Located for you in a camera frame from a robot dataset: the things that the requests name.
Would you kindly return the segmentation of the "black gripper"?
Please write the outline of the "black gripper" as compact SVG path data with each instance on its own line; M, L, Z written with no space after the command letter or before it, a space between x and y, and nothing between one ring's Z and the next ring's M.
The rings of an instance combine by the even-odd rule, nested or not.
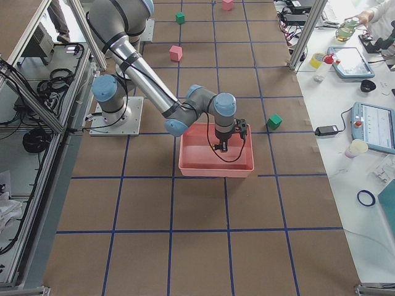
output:
M235 118L233 123L229 126L220 126L215 124L215 136L219 143L215 145L215 149L228 152L228 140L234 134L239 134L242 140L247 138L247 122L245 119Z

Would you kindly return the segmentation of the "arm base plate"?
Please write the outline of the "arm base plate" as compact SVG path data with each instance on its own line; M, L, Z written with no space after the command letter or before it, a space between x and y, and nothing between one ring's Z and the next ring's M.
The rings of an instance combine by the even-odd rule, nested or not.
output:
M102 111L99 103L96 104L96 113L93 117L90 136L138 136L144 98L141 96L124 96L123 108L115 113Z

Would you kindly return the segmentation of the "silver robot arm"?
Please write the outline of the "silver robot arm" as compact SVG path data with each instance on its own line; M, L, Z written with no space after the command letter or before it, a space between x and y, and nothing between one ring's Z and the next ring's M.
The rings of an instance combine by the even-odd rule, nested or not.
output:
M219 140L214 149L227 152L232 135L247 138L246 121L235 118L235 97L194 84L185 101L180 102L130 42L131 37L140 37L153 13L152 1L94 1L86 20L102 53L112 58L121 73L151 100L165 118L165 128L171 135L181 136L203 113L211 114Z

